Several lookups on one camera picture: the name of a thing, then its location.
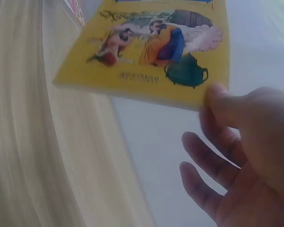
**orange robe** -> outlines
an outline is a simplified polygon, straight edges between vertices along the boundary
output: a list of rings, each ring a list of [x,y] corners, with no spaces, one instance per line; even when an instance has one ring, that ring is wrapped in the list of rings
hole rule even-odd
[[[157,64],[158,66],[165,66],[169,60],[157,59],[158,54],[162,47],[170,41],[171,32],[177,29],[172,25],[167,25],[166,29],[162,29],[160,34],[149,37],[142,51],[139,64]]]

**red garment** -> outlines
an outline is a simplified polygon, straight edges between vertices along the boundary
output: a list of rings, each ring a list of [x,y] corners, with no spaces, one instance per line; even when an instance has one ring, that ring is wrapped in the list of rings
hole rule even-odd
[[[107,52],[103,56],[98,57],[98,60],[108,67],[112,67],[117,63],[117,58],[112,52]]]

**hand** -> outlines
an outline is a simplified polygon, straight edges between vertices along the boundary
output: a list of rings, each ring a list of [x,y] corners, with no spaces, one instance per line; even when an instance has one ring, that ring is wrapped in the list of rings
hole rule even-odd
[[[234,97],[215,84],[205,100],[201,128],[227,160],[192,132],[182,140],[194,162],[228,192],[219,195],[183,162],[185,190],[219,227],[284,227],[284,92],[260,88]]]

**seated man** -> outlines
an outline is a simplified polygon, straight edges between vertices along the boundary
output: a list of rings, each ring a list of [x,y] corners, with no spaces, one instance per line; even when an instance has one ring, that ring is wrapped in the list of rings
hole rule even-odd
[[[139,63],[164,67],[170,61],[179,61],[185,47],[181,29],[162,20],[151,22],[149,29],[155,34],[145,44]]]
[[[127,28],[120,33],[109,35],[97,54],[87,59],[87,63],[98,60],[102,64],[111,67],[121,60],[120,52],[123,51],[133,41],[133,32]]]

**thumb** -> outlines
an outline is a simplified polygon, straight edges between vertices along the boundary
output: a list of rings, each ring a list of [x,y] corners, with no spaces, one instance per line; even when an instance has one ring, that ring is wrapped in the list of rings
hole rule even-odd
[[[205,94],[205,107],[211,109],[218,123],[239,128],[243,97],[231,96],[222,84],[212,84]]]

